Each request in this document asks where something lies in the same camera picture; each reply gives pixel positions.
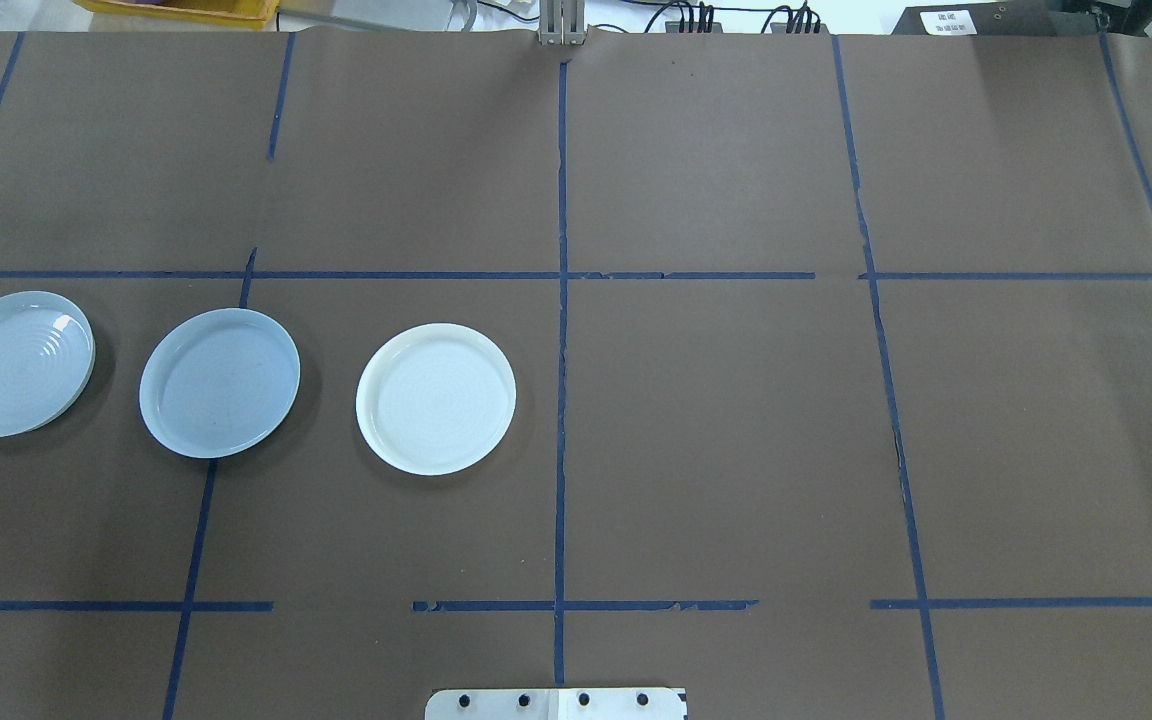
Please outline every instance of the plate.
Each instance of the plate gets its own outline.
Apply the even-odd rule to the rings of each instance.
[[[223,457],[268,437],[296,400],[301,356],[267,314],[226,306],[182,323],[141,376],[141,418],[188,457]]]
[[[465,325],[399,333],[367,361],[355,410],[380,460],[408,473],[446,475],[492,452],[513,419],[505,353]]]
[[[51,291],[0,297],[0,437],[40,429],[73,406],[96,364],[88,317]]]

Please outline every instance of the label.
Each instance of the label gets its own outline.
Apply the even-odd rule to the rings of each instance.
[[[967,10],[933,10],[919,15],[927,35],[975,35],[972,14]]]

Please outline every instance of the cable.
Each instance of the cable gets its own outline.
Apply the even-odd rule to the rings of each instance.
[[[668,3],[660,5],[659,8],[657,8],[657,12],[652,14],[652,18],[647,21],[647,26],[643,28],[643,32],[652,32],[652,25],[655,23],[655,20],[660,17],[660,13],[665,13],[669,8],[679,8],[679,29],[682,29],[682,24],[684,24],[687,15],[691,14],[691,3],[688,3],[687,0],[670,0]]]
[[[477,1],[479,1],[479,5],[485,6],[485,8],[492,8],[493,10],[500,10],[501,13],[509,15],[509,17],[515,18],[515,20],[517,20],[521,23],[535,23],[537,20],[540,18],[540,15],[536,15],[535,18],[525,18],[525,17],[522,17],[522,15],[513,12],[511,9],[506,8],[506,6],[497,5],[497,3],[486,3],[485,0],[477,0]]]
[[[763,21],[763,29],[758,31],[759,35],[767,32],[767,28],[772,26],[772,18],[774,18],[776,16],[776,13],[780,13],[781,10],[785,10],[786,13],[790,14],[790,18],[788,18],[786,23],[787,24],[794,23],[794,8],[790,8],[790,6],[788,5],[781,5],[780,8],[776,8],[772,10],[772,13],[767,14],[767,18]]]
[[[660,6],[666,6],[668,8],[672,3],[655,3],[652,0],[621,0],[621,3],[629,5],[646,5],[649,8],[660,8]],[[768,8],[714,8],[717,10],[722,10],[723,13],[767,13]]]

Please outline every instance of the brown table surface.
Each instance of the brown table surface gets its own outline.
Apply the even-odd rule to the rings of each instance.
[[[180,457],[244,281],[300,395]],[[97,359],[0,439],[0,717],[1152,717],[1152,41],[0,35],[18,290]],[[434,479],[353,417],[423,323],[518,385]]]

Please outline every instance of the yellow container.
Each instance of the yellow container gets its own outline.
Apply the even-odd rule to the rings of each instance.
[[[141,15],[143,18],[189,20],[219,26],[262,29],[274,17],[278,0],[166,0],[161,5],[120,3],[119,0],[74,0],[92,13]]]

